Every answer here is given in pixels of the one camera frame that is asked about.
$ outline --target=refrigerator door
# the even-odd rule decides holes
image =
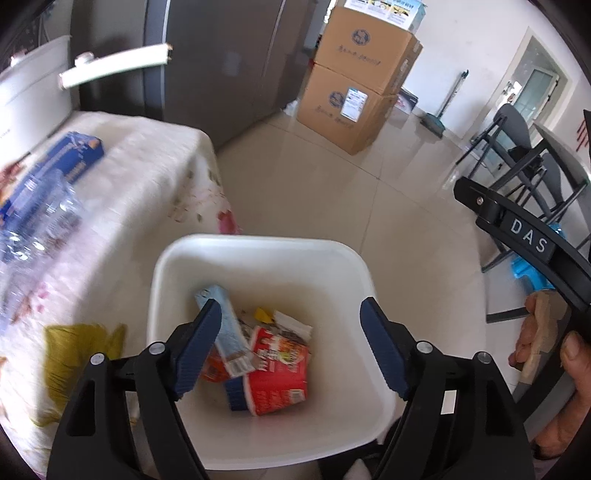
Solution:
[[[297,98],[310,61],[304,50],[304,40],[317,4],[318,0],[283,1],[257,91],[257,119],[284,108]]]
[[[285,1],[171,0],[163,120],[203,130],[216,147],[252,125]]]

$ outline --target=tablecloth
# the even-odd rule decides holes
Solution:
[[[0,423],[40,477],[89,356],[135,355],[145,347],[152,271],[162,250],[190,233],[238,232],[201,131],[75,112],[33,160],[68,131],[100,138],[105,156],[74,186],[85,207],[79,230],[0,337]]]

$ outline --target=mop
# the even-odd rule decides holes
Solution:
[[[457,93],[460,91],[462,84],[468,78],[468,74],[470,70],[466,70],[463,72],[460,77],[458,78],[456,84],[453,87],[452,92],[447,97],[445,103],[439,110],[437,116],[432,115],[430,113],[426,113],[424,117],[421,119],[421,125],[424,125],[429,131],[433,132],[439,138],[443,138],[443,132],[446,130],[445,125],[443,125],[441,118],[443,114],[446,112],[447,108],[450,106],[452,100],[456,97]]]

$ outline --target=refrigerator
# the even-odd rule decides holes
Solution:
[[[80,87],[80,107],[203,130],[220,147],[292,102],[317,0],[74,0],[71,52],[167,42],[164,67]]]

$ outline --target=blue and white box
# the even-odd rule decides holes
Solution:
[[[347,0],[345,7],[384,20],[414,34],[425,17],[418,0]]]

